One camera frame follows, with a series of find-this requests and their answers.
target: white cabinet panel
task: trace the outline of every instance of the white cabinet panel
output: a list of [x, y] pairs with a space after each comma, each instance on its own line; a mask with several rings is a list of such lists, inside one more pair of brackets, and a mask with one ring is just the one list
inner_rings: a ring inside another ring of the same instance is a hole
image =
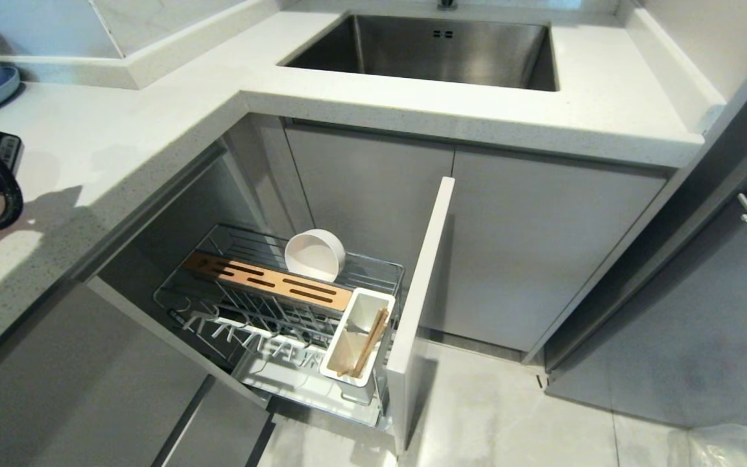
[[347, 251], [403, 264], [407, 286], [453, 148], [301, 126], [287, 138], [315, 226]]
[[391, 423], [397, 454], [402, 454], [409, 446], [412, 428], [417, 423], [415, 406], [420, 396], [423, 382], [427, 377], [423, 367], [423, 339], [418, 339], [421, 332], [419, 323], [424, 313], [433, 310], [438, 302], [440, 257], [444, 256], [445, 230], [447, 229], [448, 209], [451, 205], [451, 194], [454, 191], [454, 178], [444, 177], [434, 201], [434, 208], [427, 222], [423, 247], [417, 259], [417, 270], [414, 282], [405, 299], [403, 315], [399, 320], [394, 337], [394, 345], [388, 357], [386, 375], [388, 375], [388, 392], [391, 397]]
[[512, 152], [454, 161], [453, 249], [432, 328], [528, 351], [665, 183]]
[[206, 375], [76, 286], [0, 362], [0, 466], [149, 465]]

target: wire dish rack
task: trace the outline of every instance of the wire dish rack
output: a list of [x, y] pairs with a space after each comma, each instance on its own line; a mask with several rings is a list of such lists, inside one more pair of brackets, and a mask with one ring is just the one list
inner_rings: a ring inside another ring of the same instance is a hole
[[[217, 224], [194, 251], [289, 273], [284, 260], [285, 246], [287, 239], [282, 237]], [[347, 252], [345, 266], [332, 285], [347, 290], [364, 287], [394, 296], [392, 328], [402, 311], [402, 280], [403, 267], [399, 264]], [[340, 311], [328, 307], [264, 293], [252, 287], [239, 287], [180, 267], [158, 287], [153, 299], [183, 323], [184, 331], [196, 334], [233, 368], [243, 354], [237, 349], [242, 348], [318, 370], [320, 358], [342, 316]], [[239, 345], [231, 350], [233, 341]], [[391, 342], [383, 343], [383, 348], [389, 348]], [[382, 353], [385, 354], [384, 363], [388, 352]]]

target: drip tray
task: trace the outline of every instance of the drip tray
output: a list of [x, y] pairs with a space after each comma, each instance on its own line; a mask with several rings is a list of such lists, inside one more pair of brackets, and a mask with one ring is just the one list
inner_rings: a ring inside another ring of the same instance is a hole
[[324, 358], [321, 349], [300, 349], [290, 355], [290, 348], [273, 348], [266, 341], [261, 352], [246, 352], [232, 376], [242, 384], [266, 391], [273, 396], [329, 412], [352, 422], [376, 427], [380, 404], [374, 395], [370, 405], [359, 405], [342, 398], [342, 391], [332, 379], [319, 373]]

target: backsplash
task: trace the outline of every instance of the backsplash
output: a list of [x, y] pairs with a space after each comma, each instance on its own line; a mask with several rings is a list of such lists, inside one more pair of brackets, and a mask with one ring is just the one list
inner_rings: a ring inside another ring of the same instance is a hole
[[121, 54], [131, 53], [243, 0], [93, 0]]
[[119, 58], [87, 0], [0, 0], [0, 55]]
[[[436, 3], [436, 0], [397, 0], [401, 2]], [[462, 5], [518, 6], [518, 8], [541, 8], [585, 12], [615, 13], [620, 0], [457, 0]]]

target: white tile wall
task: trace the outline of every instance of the white tile wall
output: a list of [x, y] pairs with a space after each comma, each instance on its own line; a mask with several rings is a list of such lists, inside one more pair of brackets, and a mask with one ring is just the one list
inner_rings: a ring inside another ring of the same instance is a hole
[[258, 467], [406, 467], [391, 435], [331, 414], [314, 411], [306, 423], [276, 414], [273, 423]]
[[0, 0], [0, 54], [119, 58], [87, 0]]
[[747, 78], [747, 1], [643, 0], [726, 100]]
[[[436, 3], [436, 0], [402, 0], [403, 2]], [[519, 8], [546, 8], [612, 13], [620, 0], [457, 0], [460, 5], [518, 6]]]
[[124, 55], [244, 0], [94, 0]]

